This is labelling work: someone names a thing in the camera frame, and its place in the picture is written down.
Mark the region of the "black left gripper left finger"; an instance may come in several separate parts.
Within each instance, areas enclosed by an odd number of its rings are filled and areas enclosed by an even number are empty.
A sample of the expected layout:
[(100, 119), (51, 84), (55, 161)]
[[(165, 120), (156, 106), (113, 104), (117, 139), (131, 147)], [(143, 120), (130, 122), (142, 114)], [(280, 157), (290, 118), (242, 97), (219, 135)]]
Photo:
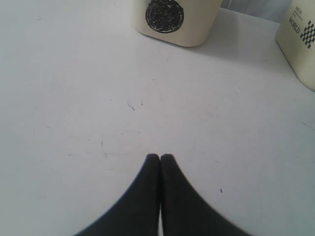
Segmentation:
[(78, 236), (157, 236), (160, 211), (160, 159), (148, 154), (136, 178), (118, 201)]

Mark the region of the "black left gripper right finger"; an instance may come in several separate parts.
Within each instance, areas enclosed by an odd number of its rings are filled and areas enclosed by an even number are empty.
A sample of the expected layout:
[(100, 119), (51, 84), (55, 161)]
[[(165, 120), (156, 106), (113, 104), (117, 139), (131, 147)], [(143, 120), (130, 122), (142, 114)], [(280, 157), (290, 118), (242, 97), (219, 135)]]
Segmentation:
[(160, 159), (161, 218), (165, 236), (247, 236), (208, 205), (188, 182), (175, 157)]

